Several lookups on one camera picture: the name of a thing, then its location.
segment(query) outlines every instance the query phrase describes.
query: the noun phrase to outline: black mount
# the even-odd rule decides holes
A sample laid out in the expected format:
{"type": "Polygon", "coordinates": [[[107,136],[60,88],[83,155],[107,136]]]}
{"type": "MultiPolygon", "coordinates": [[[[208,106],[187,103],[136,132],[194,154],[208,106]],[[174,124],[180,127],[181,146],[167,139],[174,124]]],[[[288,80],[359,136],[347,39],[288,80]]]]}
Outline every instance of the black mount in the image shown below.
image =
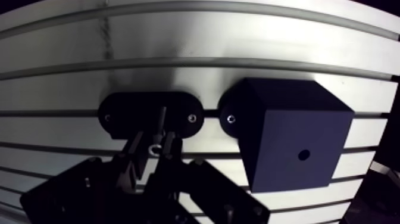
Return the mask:
{"type": "Polygon", "coordinates": [[[200,102],[181,92],[110,95],[99,120],[114,139],[127,139],[111,162],[90,158],[21,197],[32,224],[199,223],[180,203],[190,195],[215,223],[267,223],[270,211],[204,160],[182,162],[182,138],[200,130],[200,102]],[[149,155],[156,170],[140,192],[149,155]]]}

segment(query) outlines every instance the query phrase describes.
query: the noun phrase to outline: black cube block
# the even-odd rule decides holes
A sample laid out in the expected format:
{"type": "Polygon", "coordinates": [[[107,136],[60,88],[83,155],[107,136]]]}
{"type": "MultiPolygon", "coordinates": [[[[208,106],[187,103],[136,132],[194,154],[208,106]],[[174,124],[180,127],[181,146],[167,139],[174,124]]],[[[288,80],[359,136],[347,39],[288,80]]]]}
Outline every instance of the black cube block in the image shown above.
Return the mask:
{"type": "Polygon", "coordinates": [[[239,141],[252,192],[327,186],[354,117],[317,82],[303,80],[244,79],[220,107],[223,129],[239,141]]]}

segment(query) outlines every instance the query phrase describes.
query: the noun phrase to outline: hole in black block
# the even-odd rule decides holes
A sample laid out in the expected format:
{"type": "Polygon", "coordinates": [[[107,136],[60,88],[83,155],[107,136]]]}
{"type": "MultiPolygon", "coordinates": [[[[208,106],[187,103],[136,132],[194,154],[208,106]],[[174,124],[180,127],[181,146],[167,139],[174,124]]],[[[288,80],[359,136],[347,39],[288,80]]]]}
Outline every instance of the hole in black block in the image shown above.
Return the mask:
{"type": "Polygon", "coordinates": [[[304,160],[306,160],[306,159],[308,159],[309,157],[310,157],[310,151],[308,151],[308,150],[302,150],[300,153],[299,153],[299,160],[301,160],[301,161],[304,161],[304,160]]]}

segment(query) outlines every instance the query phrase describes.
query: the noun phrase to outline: black plastic part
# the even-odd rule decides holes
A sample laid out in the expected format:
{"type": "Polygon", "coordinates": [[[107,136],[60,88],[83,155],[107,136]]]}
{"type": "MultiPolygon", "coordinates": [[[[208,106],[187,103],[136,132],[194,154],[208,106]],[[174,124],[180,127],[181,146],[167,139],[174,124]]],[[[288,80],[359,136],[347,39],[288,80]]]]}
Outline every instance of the black plastic part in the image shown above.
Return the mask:
{"type": "Polygon", "coordinates": [[[214,222],[268,223],[270,211],[206,161],[190,163],[191,199],[214,222]]]}
{"type": "Polygon", "coordinates": [[[99,158],[88,159],[23,194],[20,202],[29,220],[33,224],[71,224],[104,218],[96,213],[96,208],[105,204],[105,197],[97,193],[108,188],[99,184],[101,166],[99,158]]]}
{"type": "Polygon", "coordinates": [[[129,139],[144,131],[156,134],[161,109],[166,108],[164,131],[181,138],[196,134],[204,122],[200,101],[185,92],[126,92],[108,96],[100,105],[98,118],[113,139],[129,139]]]}
{"type": "Polygon", "coordinates": [[[315,81],[247,78],[219,103],[252,192],[327,186],[354,112],[315,81]]]}

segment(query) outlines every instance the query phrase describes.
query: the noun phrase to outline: screw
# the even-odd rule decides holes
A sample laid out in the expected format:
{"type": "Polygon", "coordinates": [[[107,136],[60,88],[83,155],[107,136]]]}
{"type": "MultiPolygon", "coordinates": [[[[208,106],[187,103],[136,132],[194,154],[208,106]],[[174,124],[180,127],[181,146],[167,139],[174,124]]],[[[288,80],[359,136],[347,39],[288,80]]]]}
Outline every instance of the screw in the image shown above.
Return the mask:
{"type": "Polygon", "coordinates": [[[187,120],[191,123],[195,123],[197,121],[197,117],[194,114],[191,114],[187,117],[187,120]]]}
{"type": "Polygon", "coordinates": [[[90,188],[90,180],[89,178],[85,178],[85,184],[87,188],[90,188]]]}
{"type": "Polygon", "coordinates": [[[229,115],[226,120],[228,121],[228,123],[233,124],[236,121],[236,118],[234,117],[234,115],[229,115]]]}
{"type": "Polygon", "coordinates": [[[199,166],[201,166],[203,164],[203,162],[204,162],[203,159],[200,159],[200,158],[195,159],[195,164],[197,164],[199,166]]]}
{"type": "Polygon", "coordinates": [[[227,212],[227,223],[231,224],[233,220],[233,207],[230,204],[226,204],[224,209],[227,212]]]}
{"type": "Polygon", "coordinates": [[[257,206],[257,207],[254,207],[254,208],[253,208],[253,211],[255,212],[255,214],[256,214],[257,216],[260,216],[261,213],[263,212],[263,209],[257,206]]]}
{"type": "Polygon", "coordinates": [[[186,217],[184,217],[184,216],[179,216],[178,214],[175,216],[175,220],[176,220],[178,223],[181,223],[181,224],[185,224],[186,221],[188,221],[188,219],[187,219],[186,217]]]}

